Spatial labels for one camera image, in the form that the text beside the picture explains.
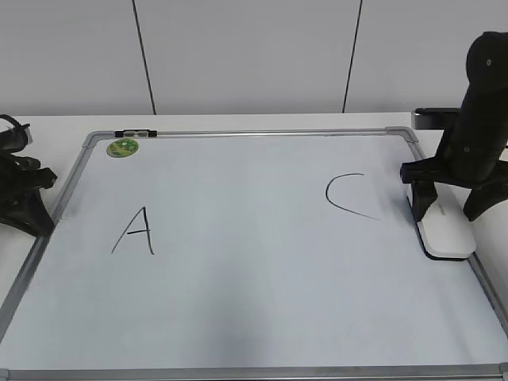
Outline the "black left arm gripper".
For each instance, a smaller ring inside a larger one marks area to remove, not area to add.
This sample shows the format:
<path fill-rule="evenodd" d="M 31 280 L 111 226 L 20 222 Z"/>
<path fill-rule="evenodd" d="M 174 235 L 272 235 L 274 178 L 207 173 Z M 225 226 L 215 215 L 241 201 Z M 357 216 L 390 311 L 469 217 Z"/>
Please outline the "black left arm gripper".
<path fill-rule="evenodd" d="M 33 237 L 48 237 L 55 223 L 40 196 L 50 189 L 56 174 L 31 156 L 19 156 L 32 143 L 30 124 L 22 124 L 3 114 L 10 126 L 1 131 L 1 223 Z"/>

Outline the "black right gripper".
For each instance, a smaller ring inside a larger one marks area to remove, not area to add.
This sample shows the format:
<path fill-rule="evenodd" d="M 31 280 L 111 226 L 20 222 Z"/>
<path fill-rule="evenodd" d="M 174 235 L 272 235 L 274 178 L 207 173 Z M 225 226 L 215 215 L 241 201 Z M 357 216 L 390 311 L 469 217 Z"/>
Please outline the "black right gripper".
<path fill-rule="evenodd" d="M 444 131 L 435 156 L 404 163 L 403 183 L 410 183 L 411 212 L 420 222 L 437 200 L 436 183 L 480 188 L 507 180 L 500 160 L 507 143 L 507 34 L 485 32 L 474 40 L 466 58 L 468 88 L 456 124 Z M 507 200 L 507 186 L 470 192 L 464 214 L 474 221 Z"/>

